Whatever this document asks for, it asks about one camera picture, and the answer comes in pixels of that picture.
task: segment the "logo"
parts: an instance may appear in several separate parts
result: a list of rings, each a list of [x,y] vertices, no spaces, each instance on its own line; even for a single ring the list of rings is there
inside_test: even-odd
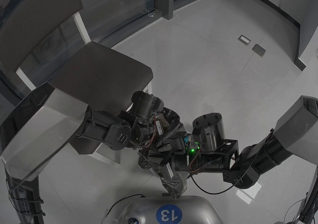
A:
[[[182,219],[182,211],[175,205],[161,206],[156,213],[160,224],[178,224]]]

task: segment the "camera lens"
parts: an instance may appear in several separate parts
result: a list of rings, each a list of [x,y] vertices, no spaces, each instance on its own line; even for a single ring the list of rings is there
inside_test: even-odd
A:
[[[140,222],[136,218],[129,218],[127,224],[140,224]]]

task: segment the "tiled floor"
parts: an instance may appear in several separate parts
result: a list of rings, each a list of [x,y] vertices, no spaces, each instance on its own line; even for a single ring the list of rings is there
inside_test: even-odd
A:
[[[237,40],[241,34],[252,40],[250,46]],[[114,49],[152,68],[153,94],[180,115],[189,131],[197,116],[220,112],[226,137],[239,140],[242,150],[262,140],[300,95],[318,97],[318,58],[313,54],[300,72],[291,60],[296,37],[289,21],[258,0],[199,0]],[[253,53],[255,43],[266,49],[263,58]],[[137,159],[136,152],[124,149],[120,168],[113,168],[66,146],[40,175],[45,223],[100,223],[106,209],[124,196],[165,192],[156,177],[139,168]],[[314,170],[313,164],[292,156],[260,177],[259,191],[247,202],[236,188],[213,196],[191,181],[185,194],[207,198],[224,223],[272,224],[305,197]],[[220,174],[200,174],[196,180],[211,192],[229,186]],[[4,178],[0,181],[4,199]],[[115,223],[125,204],[104,223]],[[0,206],[0,223],[18,223],[8,200]],[[287,221],[298,206],[288,212]]]

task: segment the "chair backrest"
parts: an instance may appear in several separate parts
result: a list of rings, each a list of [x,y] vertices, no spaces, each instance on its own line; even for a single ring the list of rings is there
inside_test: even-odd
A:
[[[0,60],[16,72],[32,50],[82,8],[81,0],[21,0],[0,28]]]

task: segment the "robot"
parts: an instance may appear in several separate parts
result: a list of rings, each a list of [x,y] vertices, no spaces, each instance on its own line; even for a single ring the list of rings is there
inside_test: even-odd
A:
[[[318,164],[318,99],[314,97],[301,96],[261,142],[240,154],[237,140],[225,138],[219,113],[194,119],[193,132],[188,133],[161,99],[138,91],[132,102],[129,111],[115,116],[94,111],[49,83],[20,102],[0,126],[0,137],[9,199],[22,224],[44,223],[38,175],[73,140],[98,141],[114,151],[138,149],[139,165],[153,169],[167,189],[169,196],[142,197],[130,203],[119,224],[223,224],[206,199],[182,196],[187,176],[196,184],[193,176],[199,173],[222,173],[224,182],[231,184],[227,191],[234,186],[250,188],[261,174],[292,154]],[[230,167],[231,159],[235,163]],[[315,176],[293,223],[311,223],[317,202]]]

